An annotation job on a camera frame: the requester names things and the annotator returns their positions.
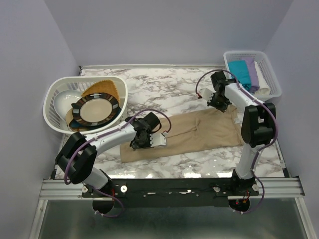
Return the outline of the beige t shirt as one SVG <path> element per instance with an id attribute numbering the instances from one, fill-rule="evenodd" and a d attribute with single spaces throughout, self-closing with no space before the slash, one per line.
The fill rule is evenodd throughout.
<path id="1" fill-rule="evenodd" d="M 219 147 L 243 145 L 238 111 L 229 105 L 226 112 L 209 108 L 170 117 L 172 128 L 167 146 L 133 150 L 129 143 L 120 146 L 122 163 L 199 152 Z"/>

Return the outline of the white rectangular plastic basket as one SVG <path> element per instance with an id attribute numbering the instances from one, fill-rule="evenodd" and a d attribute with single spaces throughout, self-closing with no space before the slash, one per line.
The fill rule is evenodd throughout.
<path id="1" fill-rule="evenodd" d="M 269 61 L 269 58 L 264 52 L 254 50 L 234 50 L 224 52 L 223 57 L 227 70 L 229 70 L 228 63 L 231 61 L 240 60 L 242 57 L 254 58 L 254 61 L 257 62 L 260 71 L 265 79 L 265 82 L 268 84 L 270 89 L 268 95 L 255 94 L 255 97 L 265 102 L 272 98 L 277 98 L 281 96 L 282 89 L 273 70 L 273 67 Z"/>

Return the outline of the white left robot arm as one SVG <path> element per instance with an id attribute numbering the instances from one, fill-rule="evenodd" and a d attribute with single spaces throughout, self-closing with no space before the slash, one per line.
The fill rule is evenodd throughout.
<path id="1" fill-rule="evenodd" d="M 55 159 L 64 172 L 65 183 L 88 184 L 93 186 L 98 196 L 107 196 L 111 189 L 110 178 L 94 167 L 96 157 L 126 142 L 134 150 L 166 146 L 165 135 L 153 132 L 159 125 L 159 118 L 149 113 L 144 118 L 127 118 L 119 125 L 98 133 L 83 135 L 76 132 L 70 135 Z"/>

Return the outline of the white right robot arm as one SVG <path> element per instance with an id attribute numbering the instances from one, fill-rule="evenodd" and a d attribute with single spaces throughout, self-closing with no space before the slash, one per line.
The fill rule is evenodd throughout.
<path id="1" fill-rule="evenodd" d="M 244 148 L 238 165 L 229 183 L 230 191 L 241 195 L 246 190 L 255 189 L 255 170 L 262 151 L 274 144 L 278 136 L 276 108 L 273 103 L 258 100 L 244 89 L 236 77 L 227 79 L 225 70 L 213 70 L 210 76 L 215 92 L 202 96 L 207 105 L 225 112 L 234 103 L 243 111 L 241 136 Z"/>

